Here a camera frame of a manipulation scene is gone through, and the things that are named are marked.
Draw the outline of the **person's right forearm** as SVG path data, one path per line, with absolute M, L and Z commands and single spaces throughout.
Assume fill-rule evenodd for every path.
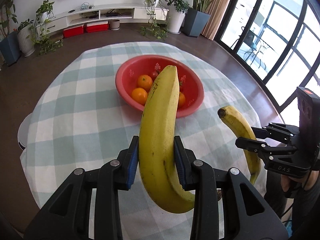
M 287 199 L 284 193 L 292 182 L 301 183 L 292 207 L 291 239 L 319 239 L 319 171 L 311 171 L 302 179 L 267 172 L 265 200 L 280 217 Z

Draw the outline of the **person's right hand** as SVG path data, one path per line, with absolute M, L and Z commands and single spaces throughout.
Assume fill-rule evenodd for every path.
M 300 189 L 310 190 L 319 177 L 319 171 L 309 171 L 303 178 L 293 178 L 285 175 L 280 176 L 281 188 L 286 198 L 294 198 Z

